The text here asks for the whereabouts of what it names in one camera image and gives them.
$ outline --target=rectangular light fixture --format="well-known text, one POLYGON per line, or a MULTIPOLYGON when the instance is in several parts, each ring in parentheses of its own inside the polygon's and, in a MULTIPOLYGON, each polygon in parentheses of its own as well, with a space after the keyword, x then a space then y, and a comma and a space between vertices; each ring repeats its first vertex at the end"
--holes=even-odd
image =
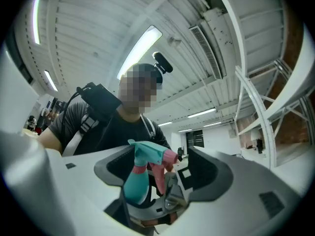
POLYGON ((49 72, 45 70, 45 74, 46 74, 46 76, 47 76, 47 79, 49 80, 49 83, 50 83, 51 86, 53 87, 53 89, 58 92, 58 89, 56 88, 56 86, 55 86, 53 80, 51 79, 49 72))
POLYGON ((33 6, 33 32, 34 32, 34 40, 36 44, 40 44, 39 42, 39 34, 38 34, 38 5, 39 0, 34 0, 34 6, 33 6))
POLYGON ((168 124, 171 124, 171 123, 172 123, 171 121, 166 122, 166 123, 162 123, 162 124, 159 124, 159 127, 164 126, 164 125, 168 125, 168 124))
POLYGON ((200 115, 204 115, 204 114, 207 114, 207 113, 211 113, 211 112, 214 112, 216 111, 215 108, 211 108, 211 109, 208 109, 206 111, 203 111, 203 112, 200 112, 200 113, 197 113, 197 114, 193 114, 191 116, 187 116, 188 118, 192 118, 192 117, 196 117, 196 116, 200 116, 200 115))
POLYGON ((192 129, 180 130, 179 132, 191 131, 192 129))
POLYGON ((217 125, 217 124, 221 124, 221 122, 215 122, 215 123, 211 123, 211 124, 208 124, 208 125, 204 125, 204 127, 209 127, 209 126, 213 126, 213 125, 217 125))
POLYGON ((138 63, 143 55, 154 45, 154 43, 162 36, 160 32, 154 26, 150 26, 139 38, 137 43, 133 46, 132 50, 125 59, 122 67, 120 68, 117 79, 120 80, 127 70, 133 65, 138 63))

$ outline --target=white ceiling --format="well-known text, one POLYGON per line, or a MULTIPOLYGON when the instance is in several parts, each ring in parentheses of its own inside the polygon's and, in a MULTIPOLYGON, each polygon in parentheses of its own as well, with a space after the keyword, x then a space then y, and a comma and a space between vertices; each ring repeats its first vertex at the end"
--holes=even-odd
MULTIPOLYGON (((284 39, 280 0, 232 1, 242 19, 248 71, 277 59, 284 39)), ((129 51, 150 25, 156 26, 163 36, 141 62, 154 63, 152 53, 159 51, 174 70, 164 75, 157 103, 146 116, 157 123, 172 121, 174 130, 199 128, 234 117, 240 91, 235 75, 213 81, 206 56, 189 31, 202 19, 201 12, 197 0, 40 0, 41 43, 36 45, 30 0, 17 18, 15 32, 21 56, 34 78, 47 93, 67 101, 77 87, 91 81, 115 94, 119 84, 116 76, 129 51), (169 37, 181 43, 172 47, 169 37), (44 70, 50 72, 57 93, 48 84, 44 70), (219 110, 187 119, 212 107, 219 110)), ((253 80, 260 94, 266 94, 273 76, 269 73, 253 80)), ((253 112, 245 95, 240 116, 253 112)))

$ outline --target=spray bottle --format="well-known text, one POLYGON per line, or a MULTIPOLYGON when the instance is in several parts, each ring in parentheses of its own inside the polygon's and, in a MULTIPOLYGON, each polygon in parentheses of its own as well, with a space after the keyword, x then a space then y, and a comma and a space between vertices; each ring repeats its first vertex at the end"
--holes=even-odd
POLYGON ((178 154, 172 150, 148 141, 135 142, 128 140, 134 145, 134 167, 124 184, 126 200, 129 203, 141 204, 144 202, 149 191, 149 175, 147 164, 149 163, 161 194, 164 194, 164 168, 167 164, 177 162, 178 154))

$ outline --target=black t-shirt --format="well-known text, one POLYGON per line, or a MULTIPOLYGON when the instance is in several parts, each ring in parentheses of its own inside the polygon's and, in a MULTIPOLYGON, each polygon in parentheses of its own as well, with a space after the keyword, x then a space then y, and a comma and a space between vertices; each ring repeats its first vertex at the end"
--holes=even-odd
MULTIPOLYGON (((79 102, 68 107, 65 117, 65 138, 62 137, 63 113, 50 124, 49 129, 62 143, 63 150, 80 129, 82 118, 87 113, 87 106, 86 102, 79 102)), ((152 123, 155 127, 156 135, 151 142, 170 148, 161 128, 154 121, 152 123)), ((133 123, 127 122, 119 116, 118 112, 115 112, 107 125, 99 123, 83 136, 74 155, 128 145, 128 139, 150 141, 150 136, 141 119, 133 123)))

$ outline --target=wall-mounted unit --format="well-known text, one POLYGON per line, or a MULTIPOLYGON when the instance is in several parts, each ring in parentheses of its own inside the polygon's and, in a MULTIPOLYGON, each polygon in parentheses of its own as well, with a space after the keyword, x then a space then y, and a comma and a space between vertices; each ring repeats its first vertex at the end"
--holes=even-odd
POLYGON ((219 8, 203 13, 205 20, 199 21, 189 30, 196 38, 208 58, 216 79, 235 74, 240 59, 239 47, 231 19, 219 8))

